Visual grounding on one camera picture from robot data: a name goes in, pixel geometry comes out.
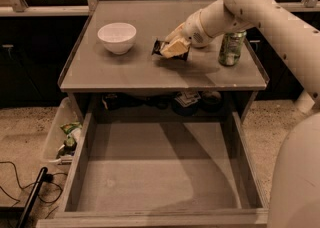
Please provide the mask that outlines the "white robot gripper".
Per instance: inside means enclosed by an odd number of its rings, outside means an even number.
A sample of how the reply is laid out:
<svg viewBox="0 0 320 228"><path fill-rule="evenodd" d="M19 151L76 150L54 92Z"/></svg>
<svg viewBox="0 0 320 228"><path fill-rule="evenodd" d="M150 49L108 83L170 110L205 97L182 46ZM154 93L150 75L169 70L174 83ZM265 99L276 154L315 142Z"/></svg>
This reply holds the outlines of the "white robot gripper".
<svg viewBox="0 0 320 228"><path fill-rule="evenodd" d="M208 33L207 21L204 9L191 14L185 23L181 23L165 37L167 43L161 45L160 54L165 58L183 55L188 52L190 43L196 48L206 47L214 39Z"/></svg>

